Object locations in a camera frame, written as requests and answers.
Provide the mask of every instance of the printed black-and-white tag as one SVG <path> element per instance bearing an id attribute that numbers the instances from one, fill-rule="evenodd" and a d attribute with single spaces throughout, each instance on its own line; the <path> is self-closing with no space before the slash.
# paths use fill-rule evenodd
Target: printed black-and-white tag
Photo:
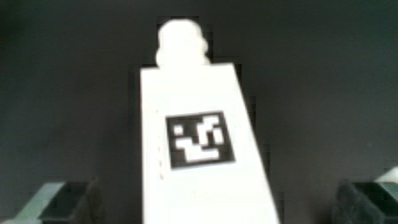
<path id="1" fill-rule="evenodd" d="M 179 115 L 165 120 L 170 167 L 234 161 L 223 113 Z"/>

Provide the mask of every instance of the white plastic part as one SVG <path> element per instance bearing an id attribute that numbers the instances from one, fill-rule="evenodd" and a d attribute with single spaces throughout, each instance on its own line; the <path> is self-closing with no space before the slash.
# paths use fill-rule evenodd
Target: white plastic part
<path id="1" fill-rule="evenodd" d="M 398 166 L 387 171 L 387 173 L 376 178 L 374 182 L 392 182 L 398 184 Z"/>
<path id="2" fill-rule="evenodd" d="M 55 194 L 64 186 L 64 182 L 46 183 L 16 215 L 17 219 L 39 218 L 40 212 L 51 202 Z"/>
<path id="3" fill-rule="evenodd" d="M 1 224 L 42 224 L 39 219 L 19 219 L 19 220 L 7 220 Z"/>
<path id="4" fill-rule="evenodd" d="M 177 69 L 209 64 L 206 51 L 199 25 L 186 19 L 170 20 L 158 32 L 158 67 Z"/>
<path id="5" fill-rule="evenodd" d="M 143 224 L 279 224 L 234 66 L 207 64 L 199 34 L 191 21 L 165 24 L 159 68 L 140 70 Z M 231 146 L 225 161 L 218 145 Z M 175 168 L 181 151 L 188 166 Z"/>

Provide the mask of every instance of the white block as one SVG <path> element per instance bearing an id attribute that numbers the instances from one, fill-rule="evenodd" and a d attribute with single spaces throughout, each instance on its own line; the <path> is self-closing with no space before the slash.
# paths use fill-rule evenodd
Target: white block
<path id="1" fill-rule="evenodd" d="M 161 44 L 140 71 L 143 223 L 277 224 L 232 64 L 177 63 Z"/>
<path id="2" fill-rule="evenodd" d="M 398 184 L 398 166 L 387 171 L 387 173 L 376 178 L 374 182 L 392 182 Z"/>

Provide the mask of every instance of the dark background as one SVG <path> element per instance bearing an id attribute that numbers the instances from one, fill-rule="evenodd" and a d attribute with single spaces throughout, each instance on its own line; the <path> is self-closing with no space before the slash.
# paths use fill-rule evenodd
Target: dark background
<path id="1" fill-rule="evenodd" d="M 99 177 L 108 223 L 142 222 L 136 77 L 165 16 L 199 16 L 213 62 L 241 65 L 284 223 L 326 224 L 339 180 L 398 165 L 394 0 L 0 0 L 0 220 L 44 182 Z"/>

